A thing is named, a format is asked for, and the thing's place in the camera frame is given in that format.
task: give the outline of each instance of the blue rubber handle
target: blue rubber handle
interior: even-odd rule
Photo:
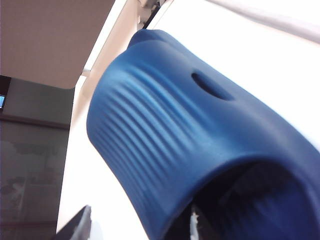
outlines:
[[[137,32],[106,69],[87,132],[152,240],[215,179],[252,163],[217,187],[227,188],[212,222],[221,239],[320,239],[319,152],[163,31]]]

